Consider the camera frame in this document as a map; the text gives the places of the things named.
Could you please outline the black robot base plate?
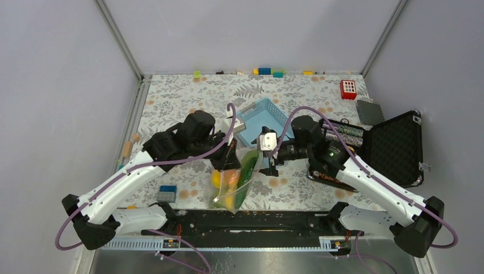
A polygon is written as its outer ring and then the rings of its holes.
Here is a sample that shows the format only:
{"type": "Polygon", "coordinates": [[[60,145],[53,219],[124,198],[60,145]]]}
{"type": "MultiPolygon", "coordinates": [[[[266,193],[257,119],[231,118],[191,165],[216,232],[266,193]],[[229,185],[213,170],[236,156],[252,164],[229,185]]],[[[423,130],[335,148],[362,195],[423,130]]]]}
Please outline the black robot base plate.
{"type": "Polygon", "coordinates": [[[323,236],[356,236],[326,211],[178,210],[160,232],[197,248],[311,248],[323,236]]]}

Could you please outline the red orange mango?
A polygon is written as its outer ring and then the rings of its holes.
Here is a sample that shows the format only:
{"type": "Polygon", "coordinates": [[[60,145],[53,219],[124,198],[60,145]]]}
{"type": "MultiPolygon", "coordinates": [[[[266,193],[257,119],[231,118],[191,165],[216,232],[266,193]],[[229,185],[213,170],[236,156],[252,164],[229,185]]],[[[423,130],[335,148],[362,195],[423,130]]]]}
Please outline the red orange mango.
{"type": "Polygon", "coordinates": [[[227,190],[236,190],[239,182],[240,170],[225,170],[221,174],[221,186],[227,190]]]}

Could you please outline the clear pink zip top bag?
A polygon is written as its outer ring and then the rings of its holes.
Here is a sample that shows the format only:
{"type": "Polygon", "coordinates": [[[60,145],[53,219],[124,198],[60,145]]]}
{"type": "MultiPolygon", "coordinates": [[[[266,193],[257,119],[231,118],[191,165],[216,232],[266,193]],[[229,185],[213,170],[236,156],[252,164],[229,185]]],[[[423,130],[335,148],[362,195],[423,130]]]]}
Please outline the clear pink zip top bag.
{"type": "Polygon", "coordinates": [[[236,151],[239,168],[212,170],[208,181],[208,208],[236,213],[243,205],[263,165],[263,153],[255,148],[236,151]]]}

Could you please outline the dark green cucumber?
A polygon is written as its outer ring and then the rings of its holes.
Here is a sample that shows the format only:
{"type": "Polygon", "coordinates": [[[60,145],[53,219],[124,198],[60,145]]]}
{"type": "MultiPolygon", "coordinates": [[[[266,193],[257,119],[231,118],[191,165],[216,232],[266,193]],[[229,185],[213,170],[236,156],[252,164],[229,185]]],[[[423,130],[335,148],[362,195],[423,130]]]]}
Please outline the dark green cucumber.
{"type": "Polygon", "coordinates": [[[237,188],[242,188],[251,179],[252,173],[259,160],[259,152],[257,150],[248,151],[241,160],[241,169],[239,174],[239,181],[237,182],[237,188]]]}

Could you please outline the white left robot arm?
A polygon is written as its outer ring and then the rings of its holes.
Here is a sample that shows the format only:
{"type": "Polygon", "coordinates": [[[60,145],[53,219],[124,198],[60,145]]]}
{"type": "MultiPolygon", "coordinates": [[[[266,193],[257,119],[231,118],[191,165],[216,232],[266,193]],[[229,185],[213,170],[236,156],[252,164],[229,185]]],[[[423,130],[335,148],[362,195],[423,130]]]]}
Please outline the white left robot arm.
{"type": "Polygon", "coordinates": [[[123,168],[101,185],[84,195],[69,194],[62,199],[68,219],[55,238],[55,246],[62,251],[80,245],[95,250],[118,234],[148,229],[158,229],[165,235],[173,233],[176,217],[166,213],[162,205],[130,211],[121,209],[120,204],[148,182],[184,163],[208,159],[218,171],[240,168],[237,141],[233,138],[235,124],[236,110],[230,103],[220,131],[215,131],[211,114],[197,110],[183,122],[153,134],[123,168]]]}

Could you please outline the yellow lemon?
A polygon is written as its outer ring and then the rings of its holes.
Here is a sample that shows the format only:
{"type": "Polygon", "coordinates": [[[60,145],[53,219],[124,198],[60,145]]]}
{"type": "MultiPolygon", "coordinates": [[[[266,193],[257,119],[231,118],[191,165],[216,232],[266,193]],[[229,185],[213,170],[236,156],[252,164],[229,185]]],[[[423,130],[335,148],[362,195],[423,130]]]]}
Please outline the yellow lemon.
{"type": "Polygon", "coordinates": [[[221,186],[221,173],[218,170],[213,170],[211,173],[212,185],[219,189],[221,186]]]}

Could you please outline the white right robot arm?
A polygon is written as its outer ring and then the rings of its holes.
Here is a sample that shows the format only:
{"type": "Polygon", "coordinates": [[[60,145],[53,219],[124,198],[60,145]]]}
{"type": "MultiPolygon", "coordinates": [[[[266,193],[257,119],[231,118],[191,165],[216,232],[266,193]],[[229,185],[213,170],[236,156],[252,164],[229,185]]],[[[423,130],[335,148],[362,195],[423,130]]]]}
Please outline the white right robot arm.
{"type": "Polygon", "coordinates": [[[347,230],[372,233],[393,240],[414,257],[425,257],[442,228],[445,205],[441,199],[425,199],[405,190],[372,169],[348,146],[326,140],[321,126],[308,115],[292,120],[291,128],[294,137],[284,140],[264,126],[252,142],[269,159],[271,169],[288,160],[307,159],[314,171],[351,186],[383,208],[372,211],[338,202],[327,215],[332,234],[342,235],[347,230]]]}

